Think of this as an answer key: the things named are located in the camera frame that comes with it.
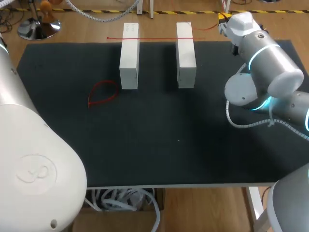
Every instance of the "cyan led light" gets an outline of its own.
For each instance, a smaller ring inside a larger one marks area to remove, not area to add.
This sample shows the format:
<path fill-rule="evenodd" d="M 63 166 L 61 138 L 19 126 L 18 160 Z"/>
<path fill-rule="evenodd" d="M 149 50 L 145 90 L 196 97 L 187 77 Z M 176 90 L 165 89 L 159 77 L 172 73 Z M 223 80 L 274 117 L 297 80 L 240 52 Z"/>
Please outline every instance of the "cyan led light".
<path fill-rule="evenodd" d="M 267 106 L 270 103 L 270 100 L 271 100 L 271 97 L 267 98 L 259 107 L 252 109 L 251 111 L 261 109 L 263 106 Z"/>
<path fill-rule="evenodd" d="M 263 52 L 265 49 L 268 49 L 270 47 L 280 47 L 278 44 L 276 43 L 273 43 L 273 44 L 270 44 L 270 45 L 266 45 L 265 47 L 261 48 L 260 50 L 258 50 L 254 55 L 253 57 L 251 58 L 251 60 L 249 61 L 249 65 L 248 65 L 248 68 L 249 70 L 251 70 L 251 63 L 252 61 L 254 60 L 254 58 L 259 55 L 261 52 Z"/>
<path fill-rule="evenodd" d="M 306 119 L 305 119 L 305 127 L 306 127 L 306 130 L 309 131 L 309 127 L 308 127 L 308 119 L 309 119 L 309 109 L 307 111 L 307 114 L 306 114 Z"/>

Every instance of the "white rectangular block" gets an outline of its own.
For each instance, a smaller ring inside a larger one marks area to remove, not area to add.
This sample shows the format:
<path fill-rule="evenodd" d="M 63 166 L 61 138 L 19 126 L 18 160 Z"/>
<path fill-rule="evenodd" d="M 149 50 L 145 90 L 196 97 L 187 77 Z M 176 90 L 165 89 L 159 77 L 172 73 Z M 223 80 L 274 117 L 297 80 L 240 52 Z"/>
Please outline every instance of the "white rectangular block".
<path fill-rule="evenodd" d="M 139 38 L 139 24 L 125 23 L 123 38 Z M 122 89 L 137 89 L 139 81 L 140 40 L 122 40 L 120 78 Z"/>
<path fill-rule="evenodd" d="M 191 23 L 177 23 L 177 38 L 192 38 Z M 178 88 L 194 88 L 197 63 L 193 39 L 177 39 L 177 81 Z"/>

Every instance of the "orange object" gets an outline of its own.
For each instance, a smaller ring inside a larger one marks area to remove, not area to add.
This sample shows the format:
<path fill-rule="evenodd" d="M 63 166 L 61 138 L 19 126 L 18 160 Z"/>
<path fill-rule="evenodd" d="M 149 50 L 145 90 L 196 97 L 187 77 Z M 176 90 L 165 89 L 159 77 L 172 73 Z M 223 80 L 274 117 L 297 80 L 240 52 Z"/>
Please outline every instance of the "orange object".
<path fill-rule="evenodd" d="M 40 5 L 41 12 L 44 14 L 43 23 L 52 23 L 56 21 L 56 18 L 53 16 L 53 7 L 51 3 L 47 0 L 43 0 Z"/>

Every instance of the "black mat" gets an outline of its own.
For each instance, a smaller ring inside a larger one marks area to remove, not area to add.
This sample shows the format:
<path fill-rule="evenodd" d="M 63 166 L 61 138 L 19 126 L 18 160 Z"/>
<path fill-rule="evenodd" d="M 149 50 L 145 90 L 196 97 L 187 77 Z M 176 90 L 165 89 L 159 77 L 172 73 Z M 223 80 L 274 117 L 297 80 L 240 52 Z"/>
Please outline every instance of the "black mat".
<path fill-rule="evenodd" d="M 309 91 L 291 42 L 279 44 Z M 141 43 L 139 89 L 90 110 L 95 83 L 121 86 L 121 44 L 30 44 L 18 72 L 43 119 L 81 157 L 89 187 L 275 182 L 309 162 L 309 143 L 281 125 L 229 125 L 224 87 L 243 64 L 230 45 L 196 42 L 195 88 L 177 89 L 175 43 Z M 105 91 L 112 90 L 98 89 L 94 100 Z M 241 124 L 267 118 L 230 111 Z"/>

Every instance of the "coiled white cable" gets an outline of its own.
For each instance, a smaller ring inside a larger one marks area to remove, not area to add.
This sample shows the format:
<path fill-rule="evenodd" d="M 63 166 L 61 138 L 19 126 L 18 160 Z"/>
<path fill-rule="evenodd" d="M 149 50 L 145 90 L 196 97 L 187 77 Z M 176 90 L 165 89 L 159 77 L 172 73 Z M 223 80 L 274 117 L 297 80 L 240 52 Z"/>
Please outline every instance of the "coiled white cable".
<path fill-rule="evenodd" d="M 241 68 L 237 71 L 237 73 L 240 73 L 247 65 L 246 64 L 243 64 L 241 66 Z M 230 114 L 229 114 L 229 101 L 226 101 L 226 105 L 225 105 L 225 113 L 226 113 L 226 118 L 228 120 L 228 122 L 235 128 L 238 128 L 238 129 L 245 129 L 245 128 L 251 128 L 251 127 L 255 127 L 255 126 L 259 126 L 259 125 L 263 125 L 263 124 L 266 124 L 266 123 L 272 123 L 272 120 L 271 119 L 265 119 L 265 120 L 262 120 L 262 121 L 259 121 L 259 122 L 255 122 L 255 123 L 251 123 L 251 124 L 248 124 L 248 125 L 238 125 L 238 124 L 235 124 L 232 120 L 231 120 L 231 117 L 230 117 Z M 287 122 L 285 121 L 282 121 L 282 120 L 279 120 L 279 119 L 273 119 L 273 123 L 280 123 L 284 126 L 286 126 L 288 129 L 290 129 L 291 131 L 293 131 L 295 134 L 299 135 L 300 137 L 306 139 L 309 141 L 309 137 L 305 134 L 303 134 L 302 132 L 298 131 L 297 129 L 295 129 L 294 127 L 292 127 L 290 124 L 288 124 Z"/>
<path fill-rule="evenodd" d="M 136 0 L 132 6 L 130 6 L 126 11 L 122 12 L 120 15 L 114 17 L 114 18 L 108 18 L 108 19 L 103 19 L 103 18 L 95 18 L 93 16 L 91 16 L 90 14 L 87 14 L 85 12 L 82 12 L 80 9 L 78 9 L 76 6 L 73 5 L 73 3 L 70 0 L 65 0 L 67 5 L 69 5 L 70 8 L 72 8 L 74 11 L 76 11 L 77 13 L 81 14 L 82 16 L 85 16 L 91 20 L 94 20 L 96 22 L 100 22 L 100 23 L 109 23 L 109 22 L 113 22 L 116 21 L 120 18 L 122 18 L 123 16 L 127 15 L 128 13 L 130 13 L 140 2 L 140 0 Z"/>
<path fill-rule="evenodd" d="M 148 196 L 150 198 L 149 203 L 154 204 L 156 213 L 156 220 L 151 232 L 155 232 L 158 229 L 158 226 L 160 224 L 160 209 L 155 199 L 154 189 L 153 194 L 147 192 L 144 189 L 108 189 L 101 196 L 101 204 L 103 208 L 100 208 L 97 205 L 97 200 L 99 200 L 100 192 L 101 190 L 97 190 L 97 193 L 95 189 L 91 190 L 92 202 L 90 202 L 87 198 L 85 198 L 85 202 L 98 212 L 123 211 L 123 210 L 137 211 L 139 205 L 141 205 L 141 203 L 145 199 L 145 196 Z M 133 205 L 129 205 L 127 201 L 133 194 L 138 194 L 139 200 L 135 202 Z"/>
<path fill-rule="evenodd" d="M 11 4 L 15 0 L 4 0 L 0 2 L 0 8 L 7 6 L 8 4 Z"/>

